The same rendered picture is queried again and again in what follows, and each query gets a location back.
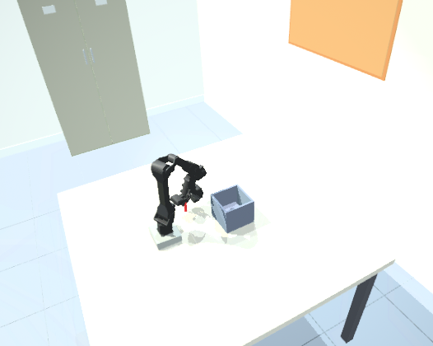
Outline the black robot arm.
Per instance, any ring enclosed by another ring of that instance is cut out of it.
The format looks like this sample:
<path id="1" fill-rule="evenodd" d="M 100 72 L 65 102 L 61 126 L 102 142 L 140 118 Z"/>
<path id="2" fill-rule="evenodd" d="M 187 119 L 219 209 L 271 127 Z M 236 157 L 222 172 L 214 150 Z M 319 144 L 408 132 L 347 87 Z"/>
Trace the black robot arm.
<path id="1" fill-rule="evenodd" d="M 167 162 L 173 163 L 171 166 Z M 156 230 L 161 237 L 174 232 L 172 223 L 175 219 L 175 204 L 170 201 L 170 192 L 168 178 L 175 170 L 175 166 L 180 166 L 181 169 L 188 174 L 184 177 L 184 185 L 193 188 L 196 181 L 201 180 L 206 174 L 206 170 L 202 165 L 198 165 L 191 161 L 186 161 L 173 153 L 169 153 L 164 157 L 159 157 L 151 163 L 151 173 L 156 179 L 157 190 L 159 196 L 159 205 L 156 208 L 156 213 L 153 220 L 156 222 Z M 203 197 L 202 190 L 192 190 L 186 194 L 193 203 L 196 203 Z"/>

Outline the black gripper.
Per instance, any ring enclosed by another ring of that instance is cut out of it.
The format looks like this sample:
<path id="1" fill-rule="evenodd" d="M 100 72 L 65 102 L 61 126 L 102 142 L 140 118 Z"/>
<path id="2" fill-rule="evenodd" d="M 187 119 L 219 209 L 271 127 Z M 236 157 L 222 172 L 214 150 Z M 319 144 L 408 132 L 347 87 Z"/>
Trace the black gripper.
<path id="1" fill-rule="evenodd" d="M 174 203 L 176 206 L 181 205 L 183 207 L 185 205 L 185 203 L 186 202 L 188 203 L 188 201 L 190 200 L 189 197 L 188 198 L 186 197 L 186 194 L 188 192 L 194 190 L 194 189 L 199 191 L 199 190 L 202 190 L 202 188 L 200 186 L 198 186 L 197 184 L 195 184 L 195 186 L 193 188 L 189 188 L 189 187 L 185 186 L 184 184 L 182 184 L 182 186 L 183 186 L 183 188 L 180 190 L 180 192 L 182 194 L 179 194 L 179 195 L 174 194 L 174 195 L 170 196 L 170 201 L 172 203 Z"/>

